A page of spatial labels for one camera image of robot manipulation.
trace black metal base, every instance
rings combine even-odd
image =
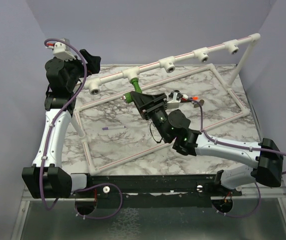
[[[25,167],[23,179],[33,198],[40,198],[39,168]],[[210,208],[211,197],[226,196],[230,191],[222,187],[215,174],[194,175],[118,175],[87,176],[87,187],[110,183],[118,186],[123,195],[123,208],[173,208],[200,207]],[[45,168],[43,176],[45,198],[94,199],[94,191],[76,192],[70,195],[72,181],[70,175],[59,167]],[[109,193],[103,187],[96,188],[98,208],[117,208],[120,196],[114,187]],[[241,193],[234,191],[234,196]],[[91,209],[96,202],[76,201],[85,209]]]
[[[123,193],[123,208],[210,208],[211,197],[223,197],[229,192],[216,185],[214,180],[214,174],[88,176],[87,187],[103,183],[117,185]],[[241,192],[233,192],[234,196],[241,195]],[[94,193],[78,192],[71,197],[93,198]],[[96,204],[94,201],[78,203],[83,206]],[[103,192],[103,187],[97,188],[97,208],[115,209],[119,203],[119,193],[115,188],[111,187],[108,194]]]

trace white wall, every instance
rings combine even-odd
[[[241,72],[241,79],[262,135],[286,152],[286,1],[275,3],[259,32],[261,41]]]
[[[44,64],[52,57],[24,0],[0,0],[0,240],[10,239],[44,125]]]
[[[46,37],[102,57],[146,64],[255,33],[274,0],[26,0]],[[236,63],[241,54],[210,58]]]

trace white connector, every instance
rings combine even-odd
[[[230,54],[236,54],[239,50],[238,48],[238,40],[234,39],[234,40],[231,40],[231,41],[226,41],[226,42],[223,42],[223,44],[225,45],[225,49],[228,50],[228,52]]]
[[[110,191],[109,186],[105,186],[105,187],[103,188],[103,192],[104,192],[105,194],[109,193],[109,191]]]
[[[194,53],[194,57],[198,58],[201,63],[207,62],[208,60],[208,48],[200,48],[192,51]]]
[[[139,67],[138,66],[134,66],[134,67],[130,67],[128,69],[124,69],[122,70],[123,73],[123,78],[127,78],[129,83],[131,82],[132,79],[135,79],[138,77],[139,75]]]
[[[69,40],[67,38],[60,38],[60,40],[63,40],[64,42],[69,43]],[[53,54],[58,59],[61,59],[64,61],[76,59],[75,56],[71,53],[71,49],[69,48],[69,46],[66,46],[65,44],[61,42],[55,43]]]
[[[102,85],[100,77],[88,79],[85,82],[84,89],[88,89],[91,95],[97,95],[101,92],[99,87]]]
[[[174,72],[175,70],[175,65],[174,65],[175,57],[174,56],[169,56],[169,57],[160,59],[158,61],[159,61],[160,67],[164,68],[167,73],[170,74]]]

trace white marble surface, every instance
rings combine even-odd
[[[99,76],[116,73],[125,66],[102,67]],[[174,76],[194,66],[177,67],[168,74],[163,69],[152,70],[140,74],[140,86]],[[228,79],[235,66],[218,66],[218,72]],[[239,77],[235,80],[233,90],[247,104]],[[132,86],[122,79],[102,86],[99,95],[92,96],[87,90],[82,91],[77,99],[77,106],[114,95],[122,91],[131,91]],[[225,92],[214,74],[207,70],[192,76],[169,82],[144,91],[147,94],[169,94],[180,90],[190,96],[198,96],[205,100],[204,126],[231,117],[240,112],[239,107]],[[193,108],[191,103],[183,103],[180,107],[183,113],[191,119],[191,129],[200,127],[199,108]],[[157,145],[149,132],[149,121],[141,119],[133,103],[125,104],[121,99],[103,103],[81,112],[84,130],[88,135],[92,159],[96,167],[106,165]],[[106,126],[126,126],[124,129],[102,130]],[[214,136],[238,141],[258,141],[257,131],[251,116],[239,118],[216,129],[208,131]],[[87,173],[88,163],[80,139],[70,125],[68,127],[63,148],[63,169],[68,173]],[[221,169],[231,169],[239,163],[209,156],[182,156],[170,147],[140,157],[132,162],[101,172],[101,175],[168,175],[168,174],[212,174]]]

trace purple wire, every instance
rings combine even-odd
[[[84,188],[84,189],[80,189],[80,190],[76,190],[75,192],[85,192],[85,191],[89,191],[89,190],[93,190],[97,187],[101,187],[101,186],[113,186],[117,189],[117,191],[119,192],[119,195],[120,195],[120,199],[121,199],[121,202],[119,203],[119,206],[118,208],[116,209],[115,212],[113,212],[112,214],[110,215],[107,215],[107,216],[88,216],[88,215],[81,215],[77,209],[76,209],[76,206],[75,206],[75,211],[77,212],[77,214],[83,218],[87,218],[87,219],[96,219],[96,220],[101,220],[101,219],[108,219],[108,218],[111,218],[112,216],[116,215],[119,210],[121,209],[122,207],[122,204],[123,204],[123,195],[122,195],[122,192],[121,190],[119,189],[119,187],[117,187],[115,184],[112,184],[112,183],[101,183],[101,184],[97,184],[95,186],[91,186],[91,187],[88,187],[88,188]]]
[[[49,140],[50,140],[50,137],[51,137],[51,133],[52,133],[52,130],[53,130],[54,123],[56,122],[56,120],[59,117],[59,115],[65,110],[65,108],[77,97],[77,95],[83,89],[83,87],[85,85],[86,78],[87,78],[87,66],[86,66],[85,59],[81,55],[81,53],[76,48],[74,48],[72,45],[70,45],[69,43],[67,43],[65,41],[62,41],[62,40],[60,40],[58,38],[46,39],[45,42],[44,42],[45,46],[48,47],[47,43],[51,42],[51,41],[63,43],[65,45],[69,46],[72,50],[74,50],[74,52],[80,57],[80,59],[81,59],[81,61],[83,63],[83,66],[84,66],[84,79],[83,79],[83,82],[80,85],[80,87],[75,92],[74,96],[72,96],[72,98],[65,105],[63,105],[63,107],[59,110],[59,112],[53,118],[53,121],[51,122],[51,126],[49,127],[48,133],[47,133],[47,136],[46,136],[43,157],[46,157],[46,155],[47,155]],[[45,200],[45,194],[44,194],[44,186],[43,186],[44,166],[45,166],[45,159],[42,159],[41,169],[40,169],[40,173],[39,173],[39,188],[40,188],[41,199],[42,199],[42,202],[44,204],[44,207],[45,207],[46,210],[50,211],[51,209],[53,209],[54,205],[57,203],[58,198],[55,199],[55,201],[53,202],[53,204],[50,207],[47,206],[47,203],[46,203],[46,200]]]
[[[190,98],[190,100],[193,101],[193,102],[195,102],[195,103],[197,103],[197,104],[199,105],[199,108],[200,108],[200,111],[201,111],[201,127],[200,127],[201,130],[200,130],[200,131],[201,131],[202,133],[204,133],[204,135],[205,135],[210,141],[215,142],[215,140],[214,140],[213,138],[211,138],[211,137],[207,134],[206,130],[203,129],[203,107],[202,107],[202,105],[201,105],[200,102],[197,101],[197,100],[194,100],[194,99],[192,99],[192,98]],[[250,150],[250,148],[247,147],[247,146],[238,146],[238,145],[234,145],[234,144],[231,144],[231,143],[228,144],[228,143],[222,142],[222,141],[216,141],[216,143],[218,143],[218,144],[220,144],[220,145],[223,145],[223,146],[227,146],[227,147],[229,146],[229,147],[237,148],[237,149]],[[261,151],[261,152],[266,151],[266,152],[268,152],[268,153],[273,153],[273,154],[279,154],[279,155],[286,156],[286,153],[284,153],[284,152],[276,151],[276,150],[271,150],[271,149],[264,149],[264,148],[254,147],[254,148],[252,148],[251,150],[253,150],[253,151]],[[220,213],[221,215],[224,215],[224,216],[226,216],[226,217],[238,218],[238,219],[240,219],[240,218],[246,218],[246,217],[249,217],[249,216],[253,215],[253,214],[258,210],[258,208],[259,208],[259,206],[260,206],[260,204],[261,204],[261,193],[260,193],[259,187],[258,187],[257,183],[254,183],[254,184],[256,185],[257,192],[258,192],[258,203],[257,203],[256,207],[253,209],[253,211],[249,212],[248,214],[241,215],[241,216],[238,216],[238,215],[228,215],[228,214],[222,213],[222,212],[220,212],[220,211],[217,210],[218,213]]]

